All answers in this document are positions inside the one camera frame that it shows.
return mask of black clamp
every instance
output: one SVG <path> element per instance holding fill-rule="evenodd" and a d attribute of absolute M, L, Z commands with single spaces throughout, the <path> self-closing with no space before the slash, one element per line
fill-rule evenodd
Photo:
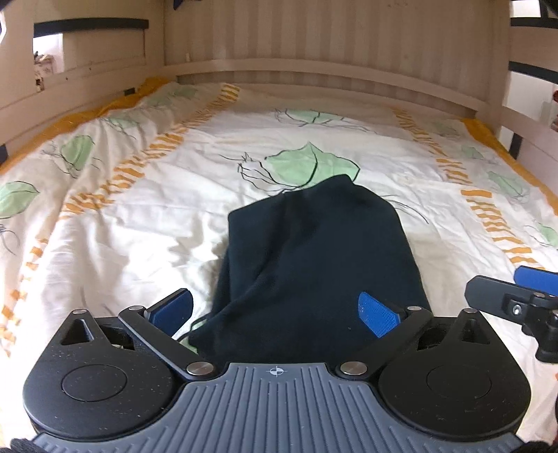
<path fill-rule="evenodd" d="M 537 360 L 558 363 L 558 297 L 495 278 L 476 276 L 467 283 L 469 306 L 521 324 L 538 342 Z"/>

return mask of black circular disc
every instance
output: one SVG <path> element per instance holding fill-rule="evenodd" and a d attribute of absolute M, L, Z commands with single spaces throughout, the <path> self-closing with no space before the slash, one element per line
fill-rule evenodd
<path fill-rule="evenodd" d="M 403 354 L 387 365 L 378 389 L 388 408 L 420 431 L 453 441 L 499 436 L 517 429 L 531 392 L 513 358 L 490 351 L 458 341 Z"/>
<path fill-rule="evenodd" d="M 492 385 L 485 371 L 459 364 L 434 368 L 426 382 L 434 393 L 462 401 L 482 398 Z"/>
<path fill-rule="evenodd" d="M 86 365 L 70 371 L 62 380 L 62 390 L 79 401 L 102 401 L 113 397 L 126 385 L 122 370 L 110 365 Z"/>
<path fill-rule="evenodd" d="M 169 369 L 155 357 L 109 342 L 61 346 L 40 360 L 23 389 L 35 426 L 66 439 L 114 438 L 159 415 L 174 396 Z"/>

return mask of screw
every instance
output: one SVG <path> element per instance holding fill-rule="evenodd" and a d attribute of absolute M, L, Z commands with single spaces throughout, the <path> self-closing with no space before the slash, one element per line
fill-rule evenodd
<path fill-rule="evenodd" d="M 214 370 L 215 367 L 209 362 L 193 362 L 186 367 L 186 371 L 192 376 L 206 376 Z"/>
<path fill-rule="evenodd" d="M 340 369 L 348 376 L 360 376 L 368 371 L 368 367 L 362 362 L 345 362 Z"/>

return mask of yellow fabric edge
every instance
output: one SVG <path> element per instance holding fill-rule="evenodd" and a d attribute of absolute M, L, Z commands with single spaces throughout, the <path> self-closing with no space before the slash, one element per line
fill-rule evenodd
<path fill-rule="evenodd" d="M 60 118 L 54 124 L 48 126 L 44 131 L 34 136 L 33 139 L 23 145 L 13 157 L 9 157 L 8 160 L 0 166 L 0 175 L 5 174 L 9 169 L 19 163 L 46 141 L 52 140 L 60 134 L 72 132 L 87 121 L 102 117 L 110 110 L 132 108 L 145 96 L 149 96 L 167 83 L 169 83 L 169 80 L 164 77 L 150 77 L 143 82 L 135 94 L 122 96 L 115 99 L 111 103 L 94 110 L 70 113 L 69 115 Z"/>
<path fill-rule="evenodd" d="M 467 127 L 469 134 L 477 141 L 489 148 L 495 150 L 498 155 L 512 168 L 514 172 L 520 175 L 532 186 L 538 187 L 545 195 L 546 201 L 554 210 L 554 214 L 558 216 L 558 196 L 556 196 L 546 185 L 534 177 L 525 167 L 517 162 L 503 147 L 503 145 L 490 132 L 490 129 L 478 119 L 463 118 L 461 120 Z"/>

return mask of black fabric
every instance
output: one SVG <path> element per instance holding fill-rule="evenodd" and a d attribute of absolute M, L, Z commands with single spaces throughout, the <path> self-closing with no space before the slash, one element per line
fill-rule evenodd
<path fill-rule="evenodd" d="M 558 453 L 558 444 L 549 445 L 546 442 L 528 442 L 517 447 L 512 453 Z"/>
<path fill-rule="evenodd" d="M 46 453 L 41 447 L 37 447 L 27 439 L 12 439 L 11 449 L 0 448 L 0 453 Z"/>
<path fill-rule="evenodd" d="M 358 296 L 429 308 L 394 208 L 345 175 L 229 214 L 229 247 L 207 322 L 207 360 L 336 364 L 376 337 Z"/>

